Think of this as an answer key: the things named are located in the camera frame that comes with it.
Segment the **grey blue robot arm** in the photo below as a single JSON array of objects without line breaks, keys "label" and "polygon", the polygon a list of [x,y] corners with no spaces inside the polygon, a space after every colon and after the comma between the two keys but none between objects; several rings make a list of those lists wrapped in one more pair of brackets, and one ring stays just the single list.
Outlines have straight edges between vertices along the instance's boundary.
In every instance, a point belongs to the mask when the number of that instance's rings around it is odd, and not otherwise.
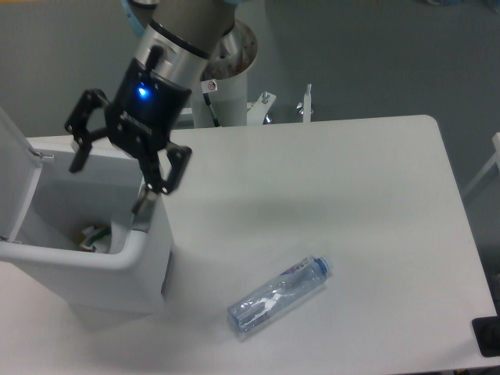
[{"label": "grey blue robot arm", "polygon": [[134,57],[110,101],[87,89],[64,127],[73,135],[76,155],[70,172],[81,171],[92,145],[108,138],[136,159],[145,185],[132,209],[175,191],[192,150],[174,144],[170,131],[192,90],[203,81],[224,80],[247,71],[258,43],[253,31],[235,18],[237,1],[125,1],[145,21]]}]

